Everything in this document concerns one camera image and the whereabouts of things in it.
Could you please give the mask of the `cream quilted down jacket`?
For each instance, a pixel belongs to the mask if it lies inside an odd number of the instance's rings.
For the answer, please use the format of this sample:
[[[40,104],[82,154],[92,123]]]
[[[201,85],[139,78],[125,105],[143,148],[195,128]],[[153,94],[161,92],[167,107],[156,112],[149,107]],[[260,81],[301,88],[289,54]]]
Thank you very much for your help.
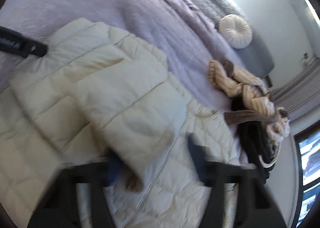
[[[1,205],[26,227],[53,173],[107,149],[129,172],[106,189],[117,227],[197,227],[209,191],[185,140],[238,165],[223,116],[168,71],[164,52],[123,29],[76,19],[1,93]]]

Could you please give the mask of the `black knit garment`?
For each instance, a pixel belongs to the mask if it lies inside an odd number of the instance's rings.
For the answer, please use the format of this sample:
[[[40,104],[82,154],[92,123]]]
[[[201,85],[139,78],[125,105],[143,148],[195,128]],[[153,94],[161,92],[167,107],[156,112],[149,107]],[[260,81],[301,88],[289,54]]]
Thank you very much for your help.
[[[264,167],[263,163],[270,164],[276,152],[276,147],[271,144],[267,135],[266,127],[275,123],[277,116],[264,116],[246,108],[240,95],[232,99],[231,110],[230,113],[225,113],[227,125],[236,126],[240,145],[247,154],[248,162],[257,167],[262,183],[265,184],[273,166]]]

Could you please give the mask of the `dark framed window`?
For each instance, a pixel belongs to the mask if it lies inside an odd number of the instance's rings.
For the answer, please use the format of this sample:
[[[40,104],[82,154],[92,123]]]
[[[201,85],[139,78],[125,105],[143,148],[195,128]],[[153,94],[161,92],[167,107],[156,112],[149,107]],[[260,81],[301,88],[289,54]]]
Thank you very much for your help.
[[[299,195],[294,227],[304,221],[319,195],[319,124],[295,135],[298,152]]]

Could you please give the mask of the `beige striped robe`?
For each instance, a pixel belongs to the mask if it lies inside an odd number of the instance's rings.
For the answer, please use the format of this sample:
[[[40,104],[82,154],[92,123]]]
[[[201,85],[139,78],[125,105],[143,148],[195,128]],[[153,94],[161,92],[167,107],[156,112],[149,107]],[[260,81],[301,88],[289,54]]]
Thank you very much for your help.
[[[259,121],[270,140],[281,142],[289,136],[289,115],[284,108],[273,103],[272,95],[262,79],[229,60],[223,63],[211,60],[208,79],[216,89],[223,91],[228,97],[242,99],[244,109],[225,113],[228,125]]]

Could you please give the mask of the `grey curtain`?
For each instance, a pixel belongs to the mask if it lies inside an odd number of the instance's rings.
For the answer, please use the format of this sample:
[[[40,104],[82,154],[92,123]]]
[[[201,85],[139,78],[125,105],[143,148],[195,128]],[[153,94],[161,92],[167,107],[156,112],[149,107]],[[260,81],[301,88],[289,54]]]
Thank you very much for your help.
[[[277,107],[283,107],[291,121],[319,105],[319,58],[273,95]]]

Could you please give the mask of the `lavender plush bed blanket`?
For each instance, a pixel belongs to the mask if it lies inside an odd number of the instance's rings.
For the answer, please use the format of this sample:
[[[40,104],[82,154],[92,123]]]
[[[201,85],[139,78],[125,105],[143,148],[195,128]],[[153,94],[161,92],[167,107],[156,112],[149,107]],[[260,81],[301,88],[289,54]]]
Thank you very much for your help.
[[[208,64],[242,61],[191,0],[6,0],[1,8],[2,26],[41,42],[82,17],[127,30],[161,49],[170,71],[198,101],[230,111],[231,99],[208,81]]]

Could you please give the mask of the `grey upholstered headboard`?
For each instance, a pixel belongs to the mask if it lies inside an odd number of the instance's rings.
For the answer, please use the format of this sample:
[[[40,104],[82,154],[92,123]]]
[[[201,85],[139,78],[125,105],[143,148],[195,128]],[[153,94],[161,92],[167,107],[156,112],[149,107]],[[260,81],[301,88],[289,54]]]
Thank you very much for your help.
[[[253,32],[251,43],[235,50],[243,64],[253,75],[264,78],[274,68],[274,61],[265,42],[259,34]]]

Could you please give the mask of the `white round pleated cushion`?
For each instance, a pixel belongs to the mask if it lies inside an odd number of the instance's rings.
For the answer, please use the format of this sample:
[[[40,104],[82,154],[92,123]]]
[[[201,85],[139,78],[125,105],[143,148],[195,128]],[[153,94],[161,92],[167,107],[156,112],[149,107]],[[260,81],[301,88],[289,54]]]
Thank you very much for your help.
[[[227,15],[219,22],[219,33],[234,49],[244,49],[253,39],[253,30],[243,17]]]

